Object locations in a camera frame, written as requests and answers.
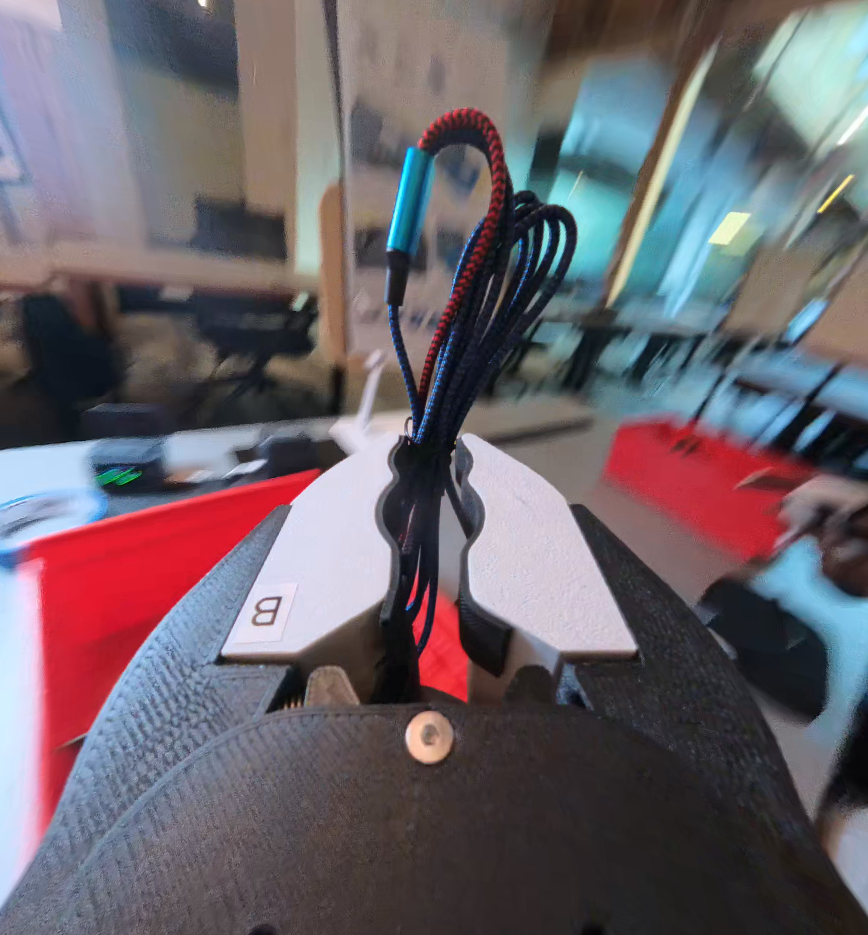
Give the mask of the black device with green light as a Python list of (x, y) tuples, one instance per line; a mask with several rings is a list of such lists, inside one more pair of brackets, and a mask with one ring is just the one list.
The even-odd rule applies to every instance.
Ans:
[(89, 464), (98, 488), (112, 496), (159, 493), (166, 486), (164, 438), (104, 438), (89, 450)]

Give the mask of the blue tape roll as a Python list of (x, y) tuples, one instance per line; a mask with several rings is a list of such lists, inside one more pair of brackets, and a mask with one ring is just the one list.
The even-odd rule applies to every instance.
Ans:
[(109, 498), (91, 488), (59, 489), (0, 504), (0, 568), (21, 564), (31, 545), (107, 517)]

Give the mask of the red plastic bin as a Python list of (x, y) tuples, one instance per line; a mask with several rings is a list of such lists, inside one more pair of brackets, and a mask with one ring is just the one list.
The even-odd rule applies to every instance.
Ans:
[(36, 641), (38, 735), (30, 838), (51, 823), (78, 747), (151, 631), (310, 469), (58, 532), (23, 548), (19, 616)]
[(784, 491), (743, 483), (767, 472), (801, 485), (814, 470), (789, 457), (752, 449), (690, 423), (650, 419), (614, 432), (604, 480), (737, 559), (767, 558), (784, 526)]

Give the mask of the black office chair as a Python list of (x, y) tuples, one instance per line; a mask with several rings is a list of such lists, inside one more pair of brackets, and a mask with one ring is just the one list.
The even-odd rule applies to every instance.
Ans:
[(25, 296), (19, 316), (31, 379), (56, 412), (75, 418), (120, 388), (123, 369), (113, 346), (87, 331), (62, 298)]
[(209, 387), (229, 385), (225, 403), (277, 387), (267, 373), (276, 357), (298, 360), (315, 349), (316, 294), (237, 296), (194, 294), (189, 301), (197, 331), (214, 349)]

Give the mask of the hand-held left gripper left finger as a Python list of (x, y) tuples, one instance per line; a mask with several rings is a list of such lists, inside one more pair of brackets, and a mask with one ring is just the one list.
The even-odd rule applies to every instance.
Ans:
[(232, 663), (336, 666), (375, 684), (381, 612), (396, 551), (381, 524), (399, 441), (382, 434), (313, 481), (292, 503), (222, 646)]

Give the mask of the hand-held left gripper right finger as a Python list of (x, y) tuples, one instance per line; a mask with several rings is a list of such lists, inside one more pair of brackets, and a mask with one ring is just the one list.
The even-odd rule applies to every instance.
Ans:
[(454, 464), (468, 529), (458, 591), (467, 701), (498, 703), (521, 669), (544, 671), (556, 687), (566, 664), (636, 658), (566, 498), (476, 435), (457, 440)]

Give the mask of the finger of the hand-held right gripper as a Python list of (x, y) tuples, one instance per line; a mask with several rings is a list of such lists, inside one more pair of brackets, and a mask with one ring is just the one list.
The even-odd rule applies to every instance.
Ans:
[(799, 539), (820, 523), (868, 504), (868, 482), (838, 475), (813, 475), (779, 481), (784, 495), (778, 509), (778, 540)]

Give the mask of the white stand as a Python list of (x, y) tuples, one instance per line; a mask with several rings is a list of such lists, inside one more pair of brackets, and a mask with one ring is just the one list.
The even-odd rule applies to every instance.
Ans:
[(365, 380), (357, 408), (337, 418), (328, 430), (346, 455), (369, 447), (383, 436), (404, 435), (409, 417), (403, 378), (392, 353), (375, 350), (363, 365)]

